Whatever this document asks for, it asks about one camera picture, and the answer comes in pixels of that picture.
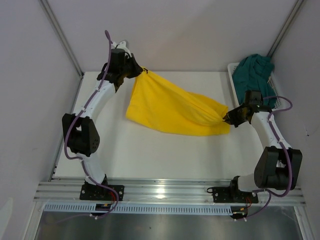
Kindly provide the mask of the yellow shorts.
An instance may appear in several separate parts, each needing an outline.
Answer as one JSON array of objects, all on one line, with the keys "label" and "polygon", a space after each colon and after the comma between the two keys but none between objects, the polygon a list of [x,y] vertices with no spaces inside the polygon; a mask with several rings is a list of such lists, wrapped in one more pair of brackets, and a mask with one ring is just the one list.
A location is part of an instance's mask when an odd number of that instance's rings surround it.
[{"label": "yellow shorts", "polygon": [[230,133],[223,119],[227,112],[226,105],[144,68],[135,78],[125,116],[163,133],[205,137]]}]

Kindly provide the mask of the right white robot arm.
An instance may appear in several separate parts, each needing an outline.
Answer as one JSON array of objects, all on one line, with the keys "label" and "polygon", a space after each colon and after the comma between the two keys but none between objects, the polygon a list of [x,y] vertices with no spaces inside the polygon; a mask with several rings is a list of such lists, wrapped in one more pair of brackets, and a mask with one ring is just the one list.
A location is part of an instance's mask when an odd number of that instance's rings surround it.
[{"label": "right white robot arm", "polygon": [[247,192],[269,192],[283,198],[295,188],[303,155],[285,140],[275,121],[275,114],[290,109],[272,110],[267,106],[243,104],[223,117],[225,123],[234,127],[248,122],[263,147],[253,173],[235,177],[236,185],[228,189],[232,201],[241,201]]}]

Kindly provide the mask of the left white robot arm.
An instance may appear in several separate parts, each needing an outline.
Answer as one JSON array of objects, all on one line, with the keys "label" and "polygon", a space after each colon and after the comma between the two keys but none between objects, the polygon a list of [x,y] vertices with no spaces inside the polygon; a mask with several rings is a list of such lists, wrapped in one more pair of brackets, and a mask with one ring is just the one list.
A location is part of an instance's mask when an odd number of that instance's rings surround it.
[{"label": "left white robot arm", "polygon": [[112,47],[109,59],[97,76],[93,92],[84,105],[74,113],[66,113],[62,117],[64,154],[69,160],[80,161],[86,182],[93,185],[90,192],[97,200],[105,199],[109,188],[103,184],[106,174],[102,170],[101,161],[97,155],[100,135],[96,120],[107,101],[123,84],[124,79],[135,78],[142,72],[143,68],[139,66],[127,47]]}]

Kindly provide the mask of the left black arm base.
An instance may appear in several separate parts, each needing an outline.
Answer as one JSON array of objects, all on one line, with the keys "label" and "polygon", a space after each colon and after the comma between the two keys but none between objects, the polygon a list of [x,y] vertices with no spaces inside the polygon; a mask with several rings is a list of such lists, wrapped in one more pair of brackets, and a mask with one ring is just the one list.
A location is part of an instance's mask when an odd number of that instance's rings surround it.
[{"label": "left black arm base", "polygon": [[[109,185],[109,187],[117,192],[118,200],[122,201],[125,193],[125,186]],[[85,182],[81,187],[79,199],[83,201],[115,201],[117,197],[111,190]]]}]

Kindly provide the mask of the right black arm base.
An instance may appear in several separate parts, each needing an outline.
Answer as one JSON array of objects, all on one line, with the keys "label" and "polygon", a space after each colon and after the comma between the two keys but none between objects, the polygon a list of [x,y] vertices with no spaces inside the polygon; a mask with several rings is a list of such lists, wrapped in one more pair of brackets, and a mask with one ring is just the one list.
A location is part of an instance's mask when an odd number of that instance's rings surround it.
[{"label": "right black arm base", "polygon": [[230,186],[209,187],[206,191],[212,195],[214,203],[257,204],[259,202],[257,195],[253,196],[251,192],[240,191]]}]

